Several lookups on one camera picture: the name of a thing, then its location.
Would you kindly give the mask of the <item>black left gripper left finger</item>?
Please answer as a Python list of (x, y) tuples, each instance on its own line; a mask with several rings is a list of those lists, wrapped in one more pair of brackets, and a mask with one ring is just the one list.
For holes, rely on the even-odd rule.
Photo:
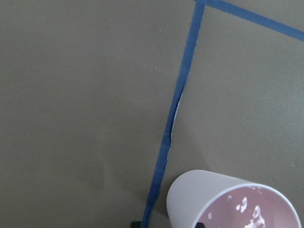
[(142, 228), (142, 222), (141, 221), (132, 221), (131, 228)]

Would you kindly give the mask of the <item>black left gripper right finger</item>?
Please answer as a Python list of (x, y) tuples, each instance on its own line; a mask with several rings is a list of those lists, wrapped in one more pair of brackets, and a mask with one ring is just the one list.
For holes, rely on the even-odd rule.
[(196, 228), (205, 228), (205, 225), (203, 223), (201, 223), (201, 222), (198, 222), (196, 224)]

